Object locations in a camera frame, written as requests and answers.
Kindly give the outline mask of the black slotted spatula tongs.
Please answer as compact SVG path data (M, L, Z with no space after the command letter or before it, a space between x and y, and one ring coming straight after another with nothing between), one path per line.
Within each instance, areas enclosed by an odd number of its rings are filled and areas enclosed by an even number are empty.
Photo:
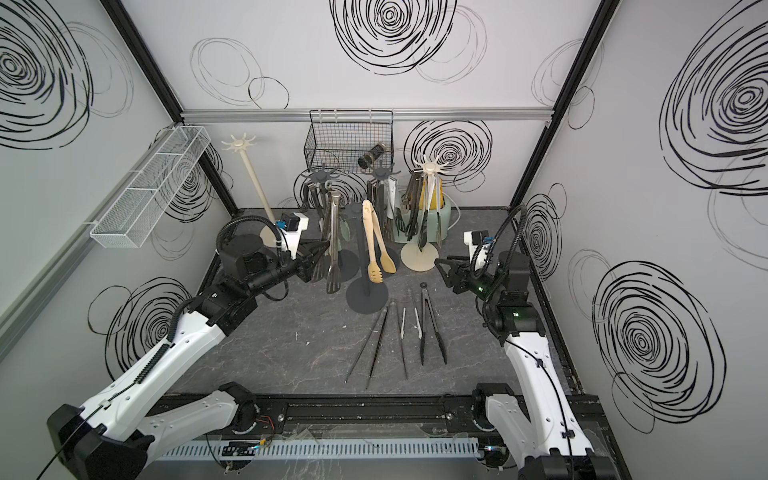
M421 203L423 173L413 172L405 193L401 197L401 206L395 210L395 226L410 241L416 234L417 217Z

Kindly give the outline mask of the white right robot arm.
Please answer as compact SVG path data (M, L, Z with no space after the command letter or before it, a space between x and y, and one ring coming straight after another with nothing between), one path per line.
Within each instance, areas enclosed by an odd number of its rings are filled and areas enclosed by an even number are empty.
M524 403L504 386L477 389L477 417L496 430L520 479L617 479L609 456L595 452L573 413L550 357L544 323L528 301L529 269L500 266L480 273L467 257L437 259L454 293L478 301L485 328L510 360Z

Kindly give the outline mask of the white handled slotted steel tongs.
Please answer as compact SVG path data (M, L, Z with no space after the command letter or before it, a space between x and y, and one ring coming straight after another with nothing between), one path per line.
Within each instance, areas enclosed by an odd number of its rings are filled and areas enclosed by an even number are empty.
M435 212L435 243L438 249L442 248L442 217L441 209L443 207L442 200L442 180L437 176L432 176L433 185L432 193L430 194L430 207Z

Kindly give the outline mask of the dark grey rack stand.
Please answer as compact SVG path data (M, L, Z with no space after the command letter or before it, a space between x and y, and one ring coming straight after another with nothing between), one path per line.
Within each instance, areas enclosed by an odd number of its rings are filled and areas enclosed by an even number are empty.
M358 257L351 251L344 248L346 242L352 238L351 230L345 216L344 209L353 201L362 198L363 182L362 179L354 173L344 172L334 168L310 168L307 170L305 180L310 180L317 184L320 201L323 206L323 215L320 217L320 230L323 232L325 218L329 217L330 197L333 191L340 193L340 213L339 213L339 266L342 283L351 280L359 270Z
M353 203L348 209L348 219L355 228L359 255L360 277L350 283L346 290L349 308L359 314L373 314L380 311L389 299L389 292L384 283L372 283L368 272L368 250L362 221L362 204Z
M393 177L391 171L386 168L374 168L371 172L372 178L366 182L367 199L373 204L374 210L378 215L379 224L384 238L391 241L387 229L387 179Z

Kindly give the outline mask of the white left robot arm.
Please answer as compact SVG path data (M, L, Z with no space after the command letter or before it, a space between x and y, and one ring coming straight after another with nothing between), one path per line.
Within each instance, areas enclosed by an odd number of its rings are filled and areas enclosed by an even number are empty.
M204 434L249 434L261 415L252 393L228 382L160 414L150 411L197 360L256 309L258 296L293 276L307 282L330 243L301 240L295 252L249 263L173 312L167 335L81 406L60 406L47 420L59 461L77 479L135 479L146 466Z

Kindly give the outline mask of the wooden bamboo tongs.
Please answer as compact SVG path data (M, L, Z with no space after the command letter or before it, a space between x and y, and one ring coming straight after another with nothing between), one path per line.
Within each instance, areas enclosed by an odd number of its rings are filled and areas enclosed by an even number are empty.
M362 221L368 243L368 276L371 282L380 284L383 272L394 274L396 265L387 251L377 213L369 200L362 202Z

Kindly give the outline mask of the clear handled steel tongs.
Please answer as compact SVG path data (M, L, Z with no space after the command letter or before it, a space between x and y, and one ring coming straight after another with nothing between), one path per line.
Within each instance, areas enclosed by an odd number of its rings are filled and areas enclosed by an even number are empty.
M397 179L389 177L387 179L387 229L388 236L391 241L395 240L396 236L396 223L395 223L395 210L397 204Z

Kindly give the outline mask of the dark grey rack stand back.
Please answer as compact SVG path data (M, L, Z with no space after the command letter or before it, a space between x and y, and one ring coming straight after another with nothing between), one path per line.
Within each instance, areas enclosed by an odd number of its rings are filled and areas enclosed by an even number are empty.
M387 179L393 177L391 171L386 168L374 168L371 172L372 178L366 182L367 199L373 204L374 210L378 215L379 224L384 238L391 241L387 229Z

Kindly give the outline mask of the steel wire tongs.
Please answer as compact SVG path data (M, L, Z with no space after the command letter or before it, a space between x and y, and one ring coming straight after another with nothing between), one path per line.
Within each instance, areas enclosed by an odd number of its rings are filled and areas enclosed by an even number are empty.
M298 203L302 213L314 210L319 217L323 215L323 206L320 201L317 184L310 180L305 180L302 183Z

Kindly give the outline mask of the dark grey rack stand front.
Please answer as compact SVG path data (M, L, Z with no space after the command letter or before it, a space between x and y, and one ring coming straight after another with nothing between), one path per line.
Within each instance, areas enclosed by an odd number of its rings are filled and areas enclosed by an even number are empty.
M339 266L342 283L351 280L359 270L358 257L351 251L344 248L346 242L352 238L351 230L345 216L344 209L353 201L362 198L363 182L362 179L354 173L344 172L334 168L310 168L307 170L305 180L310 180L317 184L320 201L323 206L323 215L320 217L320 230L323 232L325 218L329 217L330 197L333 191L340 193L340 213L339 213Z

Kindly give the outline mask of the tall cream utensil rack stand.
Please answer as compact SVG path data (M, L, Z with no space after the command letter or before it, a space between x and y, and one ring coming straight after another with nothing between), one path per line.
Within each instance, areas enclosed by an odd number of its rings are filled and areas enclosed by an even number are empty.
M229 141L222 140L221 144L224 146L225 151L232 151L237 153L240 156L243 162L243 165L253 184L253 187L256 191L256 194L259 200L261 201L262 207L267 215L268 220L272 225L275 225L276 224L275 214L271 206L269 205L269 202L267 200L267 197L265 195L265 192L263 190L259 177L248 155L249 148L253 147L256 144L256 137L254 135L249 136L247 133L243 133L239 137L231 135Z

